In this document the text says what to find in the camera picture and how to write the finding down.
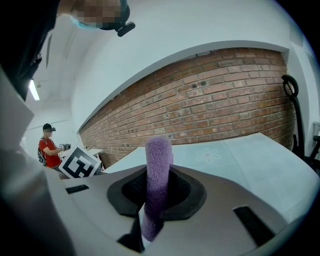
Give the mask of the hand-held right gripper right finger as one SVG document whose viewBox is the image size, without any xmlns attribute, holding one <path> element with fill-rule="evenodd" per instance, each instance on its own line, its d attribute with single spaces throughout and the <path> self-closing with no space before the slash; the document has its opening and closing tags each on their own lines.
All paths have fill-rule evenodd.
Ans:
<svg viewBox="0 0 320 256">
<path fill-rule="evenodd" d="M 268 203 L 227 178 L 173 165 L 174 170 L 198 180 L 207 197 L 189 219 L 166 221 L 147 256 L 241 256 L 258 248 L 235 209 L 248 207 L 274 234 L 287 221 Z"/>
</svg>

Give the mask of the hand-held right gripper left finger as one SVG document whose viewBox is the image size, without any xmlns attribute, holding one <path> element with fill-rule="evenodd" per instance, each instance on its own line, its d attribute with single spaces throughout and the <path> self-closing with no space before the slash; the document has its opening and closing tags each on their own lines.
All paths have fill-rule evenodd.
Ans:
<svg viewBox="0 0 320 256">
<path fill-rule="evenodd" d="M 107 198 L 111 184 L 138 169 L 65 180 L 56 171 L 45 172 L 53 204 L 76 256 L 145 256 L 118 243 L 130 233 L 134 219 L 119 215 Z"/>
</svg>

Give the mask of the black office chair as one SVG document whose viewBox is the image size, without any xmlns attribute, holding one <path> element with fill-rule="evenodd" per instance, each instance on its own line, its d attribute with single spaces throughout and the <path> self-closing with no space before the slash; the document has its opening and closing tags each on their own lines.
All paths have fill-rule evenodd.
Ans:
<svg viewBox="0 0 320 256">
<path fill-rule="evenodd" d="M 320 152 L 320 135 L 313 136 L 313 141 L 316 142 L 315 147 L 310 156 L 305 156 L 305 132 L 300 102 L 298 99 L 298 83 L 291 75 L 288 74 L 282 75 L 281 79 L 283 80 L 282 85 L 284 92 L 293 103 L 296 116 L 297 135 L 293 135 L 293 147 L 291 151 L 308 164 L 315 172 L 320 171 L 320 160 L 316 159 L 317 154 Z"/>
</svg>

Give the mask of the person's black shirt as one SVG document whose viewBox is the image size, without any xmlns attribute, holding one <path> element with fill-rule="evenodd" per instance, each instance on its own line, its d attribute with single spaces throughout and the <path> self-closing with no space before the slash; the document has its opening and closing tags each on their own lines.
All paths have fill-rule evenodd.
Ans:
<svg viewBox="0 0 320 256">
<path fill-rule="evenodd" d="M 60 0 L 0 0 L 0 65 L 23 100 L 54 28 Z"/>
</svg>

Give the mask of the ceiling light bar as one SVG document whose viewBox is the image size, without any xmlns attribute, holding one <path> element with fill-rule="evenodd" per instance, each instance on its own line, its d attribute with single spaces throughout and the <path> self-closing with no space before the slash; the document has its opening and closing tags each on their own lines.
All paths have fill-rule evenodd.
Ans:
<svg viewBox="0 0 320 256">
<path fill-rule="evenodd" d="M 30 80 L 28 88 L 29 88 L 29 91 L 31 92 L 31 95 L 32 95 L 33 99 L 35 101 L 39 101 L 40 97 L 39 97 L 39 94 L 37 92 L 35 81 L 33 79 Z"/>
</svg>

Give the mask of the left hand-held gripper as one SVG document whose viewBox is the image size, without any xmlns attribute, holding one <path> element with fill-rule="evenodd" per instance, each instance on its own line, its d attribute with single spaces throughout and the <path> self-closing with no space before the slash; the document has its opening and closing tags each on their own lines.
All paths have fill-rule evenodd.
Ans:
<svg viewBox="0 0 320 256">
<path fill-rule="evenodd" d="M 63 159 L 59 170 L 69 179 L 92 177 L 101 165 L 101 160 L 88 150 L 75 147 Z"/>
</svg>

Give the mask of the purple fluffy cloth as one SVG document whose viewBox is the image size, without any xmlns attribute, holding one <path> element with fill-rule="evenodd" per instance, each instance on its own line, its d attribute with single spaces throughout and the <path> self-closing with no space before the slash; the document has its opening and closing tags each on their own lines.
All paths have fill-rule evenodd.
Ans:
<svg viewBox="0 0 320 256">
<path fill-rule="evenodd" d="M 171 141 L 164 137 L 152 137 L 145 144 L 146 201 L 141 224 L 141 235 L 153 242 L 163 226 L 161 212 L 166 208 L 170 165 L 173 164 Z"/>
</svg>

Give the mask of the light blue flower tablecloth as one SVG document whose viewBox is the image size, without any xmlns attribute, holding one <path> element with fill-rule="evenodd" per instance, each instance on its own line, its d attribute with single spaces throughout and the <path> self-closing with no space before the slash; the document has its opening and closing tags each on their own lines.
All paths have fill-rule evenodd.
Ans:
<svg viewBox="0 0 320 256">
<path fill-rule="evenodd" d="M 289 223 L 307 214 L 320 189 L 320 177 L 303 160 L 261 133 L 173 145 L 172 153 L 174 165 L 240 184 Z"/>
</svg>

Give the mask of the blue face mask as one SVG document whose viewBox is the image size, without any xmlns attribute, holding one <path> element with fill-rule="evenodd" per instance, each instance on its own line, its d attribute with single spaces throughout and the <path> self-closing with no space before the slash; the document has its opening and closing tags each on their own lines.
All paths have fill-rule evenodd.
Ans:
<svg viewBox="0 0 320 256">
<path fill-rule="evenodd" d="M 82 22 L 73 16 L 70 17 L 71 21 L 80 29 L 98 29 L 97 24 L 95 22 Z"/>
</svg>

